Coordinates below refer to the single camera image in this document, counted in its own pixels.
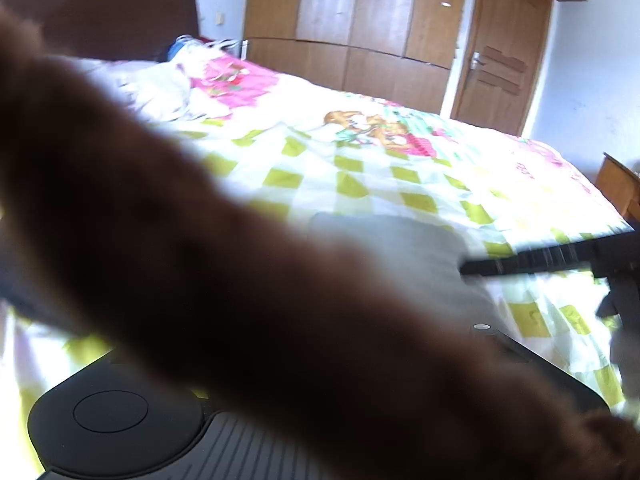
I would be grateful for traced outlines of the light grey-green pants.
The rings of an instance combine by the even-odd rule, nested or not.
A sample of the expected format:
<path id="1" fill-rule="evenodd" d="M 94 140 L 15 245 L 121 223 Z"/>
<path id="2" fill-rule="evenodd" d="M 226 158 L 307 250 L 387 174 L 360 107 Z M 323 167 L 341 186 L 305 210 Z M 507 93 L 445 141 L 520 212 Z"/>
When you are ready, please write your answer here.
<path id="1" fill-rule="evenodd" d="M 324 242 L 351 242 L 416 310 L 470 330 L 486 325 L 515 334 L 506 308 L 478 278 L 462 278 L 464 238 L 442 226 L 396 216 L 316 214 L 309 234 Z"/>

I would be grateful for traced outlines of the wooden side cabinet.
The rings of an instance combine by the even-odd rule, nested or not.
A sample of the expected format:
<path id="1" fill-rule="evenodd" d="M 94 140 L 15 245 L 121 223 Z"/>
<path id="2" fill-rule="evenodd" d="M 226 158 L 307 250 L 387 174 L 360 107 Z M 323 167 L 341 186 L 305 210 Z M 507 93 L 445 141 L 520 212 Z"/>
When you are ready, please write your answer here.
<path id="1" fill-rule="evenodd" d="M 639 229 L 639 176 L 609 154 L 604 154 L 596 188 L 635 229 Z"/>

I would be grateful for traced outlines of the colourful checkered bed sheet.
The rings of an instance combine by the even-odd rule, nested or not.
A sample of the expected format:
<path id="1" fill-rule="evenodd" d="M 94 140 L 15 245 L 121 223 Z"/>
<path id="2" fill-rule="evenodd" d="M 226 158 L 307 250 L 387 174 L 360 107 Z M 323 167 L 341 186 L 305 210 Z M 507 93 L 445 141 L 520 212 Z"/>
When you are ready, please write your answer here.
<path id="1" fill-rule="evenodd" d="M 230 114 L 151 125 L 194 151 L 232 196 L 301 228 L 320 212 L 405 217 L 458 233 L 484 258 L 630 231 L 547 144 L 330 90 L 232 56 L 210 64 L 203 78 L 189 78 Z M 600 394 L 614 413 L 639 422 L 639 399 L 625 398 L 610 361 L 618 319 L 596 317 L 605 281 L 578 271 L 486 286 L 506 308 L 517 340 Z M 64 335 L 1 303 L 1 479 L 39 476 L 28 411 L 105 351 L 96 337 Z"/>

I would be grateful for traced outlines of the wooden door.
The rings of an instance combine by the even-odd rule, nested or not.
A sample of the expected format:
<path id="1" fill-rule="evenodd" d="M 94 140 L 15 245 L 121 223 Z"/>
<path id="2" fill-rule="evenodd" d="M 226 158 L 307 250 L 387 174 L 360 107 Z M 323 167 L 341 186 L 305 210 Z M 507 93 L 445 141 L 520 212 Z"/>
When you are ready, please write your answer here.
<path id="1" fill-rule="evenodd" d="M 520 136 L 548 38 L 552 0 L 475 0 L 452 117 Z"/>

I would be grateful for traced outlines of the wooden wardrobe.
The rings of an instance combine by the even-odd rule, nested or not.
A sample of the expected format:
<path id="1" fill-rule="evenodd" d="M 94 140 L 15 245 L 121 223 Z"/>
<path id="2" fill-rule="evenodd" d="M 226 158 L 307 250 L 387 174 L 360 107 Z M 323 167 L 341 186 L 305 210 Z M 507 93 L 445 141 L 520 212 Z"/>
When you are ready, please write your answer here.
<path id="1" fill-rule="evenodd" d="M 247 0 L 250 61 L 438 113 L 464 0 Z"/>

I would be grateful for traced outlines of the cream cloth bag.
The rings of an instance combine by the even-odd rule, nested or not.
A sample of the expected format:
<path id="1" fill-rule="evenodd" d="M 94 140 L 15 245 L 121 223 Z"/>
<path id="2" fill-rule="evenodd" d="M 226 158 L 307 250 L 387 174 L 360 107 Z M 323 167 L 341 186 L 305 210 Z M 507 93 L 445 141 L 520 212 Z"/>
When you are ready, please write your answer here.
<path id="1" fill-rule="evenodd" d="M 182 35 L 169 48 L 166 60 L 181 68 L 189 77 L 203 78 L 210 64 L 232 55 L 240 44 L 241 41 L 235 39 L 204 41 Z"/>

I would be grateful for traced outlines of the white pink patterned pillow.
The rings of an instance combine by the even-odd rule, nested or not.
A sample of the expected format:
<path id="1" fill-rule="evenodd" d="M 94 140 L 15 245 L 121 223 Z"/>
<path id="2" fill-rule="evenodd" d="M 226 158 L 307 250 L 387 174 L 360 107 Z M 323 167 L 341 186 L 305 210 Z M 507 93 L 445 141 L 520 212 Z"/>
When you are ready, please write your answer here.
<path id="1" fill-rule="evenodd" d="M 108 96 L 145 122 L 228 116 L 231 108 L 196 88 L 175 63 L 65 58 Z"/>

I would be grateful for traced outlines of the brown furry lens obstruction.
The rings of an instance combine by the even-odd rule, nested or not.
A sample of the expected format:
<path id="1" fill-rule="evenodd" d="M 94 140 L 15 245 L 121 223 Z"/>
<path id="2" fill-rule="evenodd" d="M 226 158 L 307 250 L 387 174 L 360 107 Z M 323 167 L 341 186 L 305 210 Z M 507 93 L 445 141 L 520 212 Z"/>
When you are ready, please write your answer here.
<path id="1" fill-rule="evenodd" d="M 49 323 L 97 333 L 345 479 L 634 479 L 639 435 L 424 318 L 356 250 L 229 200 L 1 15 L 3 233 Z"/>

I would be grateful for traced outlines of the dark wooden headboard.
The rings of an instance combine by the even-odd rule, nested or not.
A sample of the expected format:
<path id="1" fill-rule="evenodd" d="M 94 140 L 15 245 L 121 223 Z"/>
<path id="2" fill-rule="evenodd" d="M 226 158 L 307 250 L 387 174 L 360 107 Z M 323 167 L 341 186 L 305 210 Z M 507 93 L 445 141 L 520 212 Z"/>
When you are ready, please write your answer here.
<path id="1" fill-rule="evenodd" d="M 163 61 L 200 34 L 196 0 L 1 0 L 35 22 L 50 51 L 107 61 Z"/>

